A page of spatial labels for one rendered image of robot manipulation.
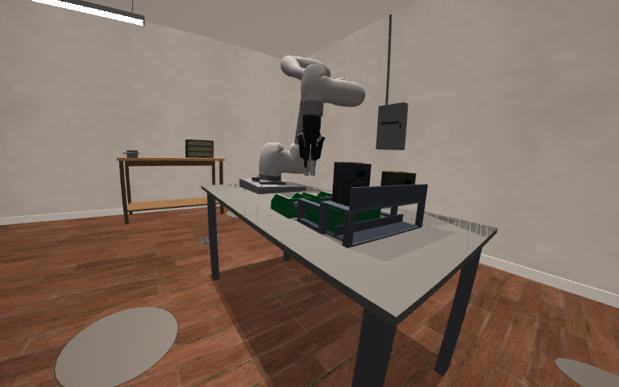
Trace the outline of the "dark green tool case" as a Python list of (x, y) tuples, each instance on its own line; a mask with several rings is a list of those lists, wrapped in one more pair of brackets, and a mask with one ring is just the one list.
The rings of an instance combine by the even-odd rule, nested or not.
[[(389, 173), (386, 173), (389, 172)], [(416, 173), (405, 174), (407, 172), (382, 171), (381, 185), (413, 185), (416, 180)]]

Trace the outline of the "dark grey case with orange latches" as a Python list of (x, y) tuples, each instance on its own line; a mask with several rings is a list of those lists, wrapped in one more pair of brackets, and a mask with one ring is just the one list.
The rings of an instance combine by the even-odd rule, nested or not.
[(335, 162), (332, 202), (350, 205), (351, 187), (370, 185), (371, 164)]

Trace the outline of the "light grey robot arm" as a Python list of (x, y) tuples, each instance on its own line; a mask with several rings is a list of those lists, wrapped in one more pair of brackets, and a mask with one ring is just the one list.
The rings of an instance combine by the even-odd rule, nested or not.
[(285, 75), (289, 73), (287, 76), (301, 80), (302, 101), (295, 140), (289, 150), (285, 151), (279, 143), (266, 143), (260, 153), (259, 176), (251, 177), (251, 180), (261, 185), (286, 185), (281, 180), (282, 173), (304, 173), (304, 160), (300, 158), (297, 139), (297, 135), (303, 131), (304, 115), (322, 117), (323, 103), (354, 107), (359, 106), (365, 99), (365, 91), (361, 85), (342, 78), (331, 79), (328, 66), (318, 60), (285, 56), (280, 67)]

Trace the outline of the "grey metal shelf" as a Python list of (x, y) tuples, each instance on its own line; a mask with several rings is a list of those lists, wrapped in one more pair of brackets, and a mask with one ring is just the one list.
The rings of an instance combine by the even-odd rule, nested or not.
[[(294, 207), (297, 208), (299, 223), (321, 235), (331, 235), (343, 241), (345, 248), (351, 248), (422, 227), (427, 187), (428, 184), (351, 187), (349, 206), (332, 202), (332, 197), (328, 197), (320, 198), (320, 204), (298, 198)], [(397, 214), (398, 206), (416, 203), (418, 209), (415, 225), (402, 222), (403, 214)], [(305, 218), (305, 206), (319, 211), (318, 224)], [(329, 206), (346, 211), (344, 225), (335, 226), (334, 234), (327, 230)], [(380, 218), (355, 223), (355, 212), (389, 207), (390, 214), (381, 211)]]

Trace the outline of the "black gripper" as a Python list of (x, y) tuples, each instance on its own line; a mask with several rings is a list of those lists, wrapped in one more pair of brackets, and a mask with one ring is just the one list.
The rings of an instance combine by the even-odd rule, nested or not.
[[(325, 137), (321, 136), (320, 128), (321, 128), (321, 116), (317, 116), (317, 115), (304, 115), (303, 116), (303, 131), (300, 135), (297, 135), (297, 139), (299, 143), (300, 158), (304, 160), (304, 175), (305, 176), (309, 176), (309, 169), (310, 169), (310, 175), (315, 176), (316, 160), (320, 159), (323, 141), (325, 140)], [(304, 144), (303, 138), (305, 138), (305, 144)], [(309, 161), (310, 144), (311, 144), (311, 161)]]

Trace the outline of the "green open-front bin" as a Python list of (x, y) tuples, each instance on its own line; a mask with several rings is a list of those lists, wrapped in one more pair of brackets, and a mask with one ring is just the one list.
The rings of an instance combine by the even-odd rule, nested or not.
[(380, 212), (381, 209), (359, 212), (359, 222), (380, 218)]
[(294, 207), (294, 202), (297, 202), (298, 198), (304, 198), (311, 201), (310, 197), (299, 193), (295, 193), (291, 199), (275, 194), (275, 196), (271, 200), (271, 209), (285, 216), (286, 218), (297, 218), (297, 208)]
[[(335, 226), (344, 225), (345, 212), (334, 207), (328, 207), (327, 230), (334, 234)], [(305, 218), (313, 223), (319, 222), (319, 211), (308, 207), (305, 210)], [(359, 221), (359, 212), (355, 213), (355, 223)]]
[(317, 196), (314, 196), (314, 195), (309, 194), (309, 193), (303, 193), (302, 195), (310, 197), (312, 202), (316, 202), (318, 204), (320, 204), (320, 198), (332, 197), (331, 193), (325, 193), (325, 192), (322, 192), (322, 191)]

